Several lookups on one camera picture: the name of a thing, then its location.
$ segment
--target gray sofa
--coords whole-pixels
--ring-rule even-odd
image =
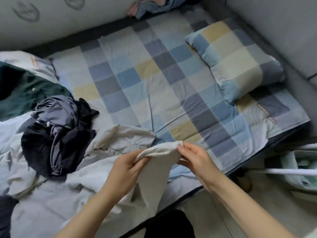
[[[317,0],[201,0],[216,20],[236,18],[286,71],[286,85],[311,122],[288,141],[317,141]]]

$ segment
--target right hand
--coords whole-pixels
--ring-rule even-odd
[[[207,151],[200,146],[184,142],[184,147],[178,145],[177,150],[183,155],[178,164],[183,165],[191,170],[200,183],[209,192],[212,192],[212,188],[220,180],[220,169],[212,161]]]

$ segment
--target bed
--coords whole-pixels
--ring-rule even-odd
[[[184,41],[213,22],[200,4],[187,5],[50,57],[60,84],[98,109],[106,125],[153,130],[153,145],[200,145],[228,174],[309,118],[282,84],[257,88],[228,106],[209,67]],[[175,165],[158,215],[200,189],[188,169]]]

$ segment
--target pink fabric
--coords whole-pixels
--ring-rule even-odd
[[[137,2],[134,2],[132,3],[132,5],[129,7],[129,10],[127,12],[128,16],[129,17],[132,17],[132,16],[136,16],[137,15],[137,12],[138,12],[138,9],[139,9],[139,2],[141,1],[152,1],[152,2],[155,2],[156,4],[160,5],[160,6],[164,6],[165,5],[165,2],[166,0],[139,0]]]

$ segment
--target plaid blanket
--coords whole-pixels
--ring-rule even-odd
[[[104,125],[148,128],[154,144],[200,145],[227,172],[309,118],[283,85],[257,88],[228,106],[184,41],[211,23],[200,5],[185,6],[56,53],[53,64],[60,83],[99,110]]]

